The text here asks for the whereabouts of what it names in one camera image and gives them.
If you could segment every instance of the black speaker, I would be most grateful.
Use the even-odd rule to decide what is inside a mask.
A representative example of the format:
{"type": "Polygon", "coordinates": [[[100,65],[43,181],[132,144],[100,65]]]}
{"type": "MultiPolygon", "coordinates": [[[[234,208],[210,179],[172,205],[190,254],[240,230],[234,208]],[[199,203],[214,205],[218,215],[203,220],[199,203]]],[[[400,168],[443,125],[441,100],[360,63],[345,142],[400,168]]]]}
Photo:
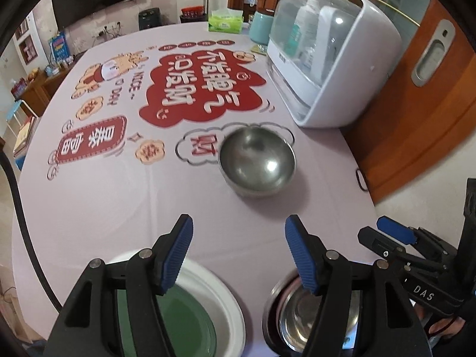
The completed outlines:
{"type": "Polygon", "coordinates": [[[139,12],[139,30],[155,28],[162,25],[159,8],[147,9],[139,12]]]}

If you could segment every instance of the human hand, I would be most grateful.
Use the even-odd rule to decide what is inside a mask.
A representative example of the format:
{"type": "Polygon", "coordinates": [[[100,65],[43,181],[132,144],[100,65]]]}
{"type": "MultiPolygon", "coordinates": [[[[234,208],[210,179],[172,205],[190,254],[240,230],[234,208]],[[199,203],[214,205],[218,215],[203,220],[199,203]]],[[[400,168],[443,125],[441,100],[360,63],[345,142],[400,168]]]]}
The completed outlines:
{"type": "MultiPolygon", "coordinates": [[[[416,303],[415,306],[414,306],[414,309],[415,309],[416,315],[418,316],[419,320],[422,320],[423,318],[425,318],[425,309],[421,305],[416,303]]],[[[428,333],[430,335],[432,335],[433,333],[436,333],[436,332],[440,331],[445,326],[447,326],[452,320],[453,320],[453,318],[444,318],[444,319],[434,323],[430,327],[430,330],[429,330],[428,333]]],[[[458,334],[461,331],[461,329],[463,328],[465,323],[466,323],[466,321],[463,318],[458,317],[458,318],[456,318],[455,322],[453,322],[448,327],[448,329],[442,331],[439,335],[440,336],[445,336],[446,338],[453,337],[454,335],[458,334]]]]}

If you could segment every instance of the bolt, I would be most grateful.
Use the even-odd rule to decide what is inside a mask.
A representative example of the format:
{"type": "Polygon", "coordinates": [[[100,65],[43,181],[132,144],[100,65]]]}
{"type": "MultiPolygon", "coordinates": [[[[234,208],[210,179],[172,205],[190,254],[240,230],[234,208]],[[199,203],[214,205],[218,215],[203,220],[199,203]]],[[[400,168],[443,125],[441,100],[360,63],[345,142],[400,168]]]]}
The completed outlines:
{"type": "Polygon", "coordinates": [[[325,253],[325,257],[329,260],[337,260],[339,259],[339,252],[331,249],[325,253]]]}
{"type": "Polygon", "coordinates": [[[90,267],[91,268],[98,268],[102,263],[102,260],[101,259],[93,259],[92,261],[90,261],[90,267]]]}
{"type": "Polygon", "coordinates": [[[139,257],[142,259],[147,259],[152,256],[152,250],[150,248],[145,248],[139,252],[139,257]]]}
{"type": "Polygon", "coordinates": [[[381,270],[386,270],[387,268],[389,268],[389,263],[386,260],[379,259],[377,261],[377,267],[381,270]]]}

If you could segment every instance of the white storage box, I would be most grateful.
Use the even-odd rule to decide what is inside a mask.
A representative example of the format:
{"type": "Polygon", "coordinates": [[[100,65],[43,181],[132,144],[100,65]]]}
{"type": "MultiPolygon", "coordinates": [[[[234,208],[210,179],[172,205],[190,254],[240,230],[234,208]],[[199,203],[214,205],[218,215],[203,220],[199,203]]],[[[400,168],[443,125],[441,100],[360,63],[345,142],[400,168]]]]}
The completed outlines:
{"type": "Polygon", "coordinates": [[[353,122],[382,87],[401,49],[392,22],[368,0],[281,0],[268,72],[304,127],[353,122]]]}

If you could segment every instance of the door handle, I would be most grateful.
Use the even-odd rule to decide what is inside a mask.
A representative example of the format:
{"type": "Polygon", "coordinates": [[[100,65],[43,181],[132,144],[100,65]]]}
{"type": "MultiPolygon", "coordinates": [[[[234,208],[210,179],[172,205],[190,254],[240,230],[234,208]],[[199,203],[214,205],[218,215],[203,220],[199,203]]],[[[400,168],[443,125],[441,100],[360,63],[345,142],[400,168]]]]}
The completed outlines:
{"type": "Polygon", "coordinates": [[[455,39],[455,26],[449,20],[441,20],[412,71],[412,81],[417,87],[424,86],[440,66],[455,39]]]}

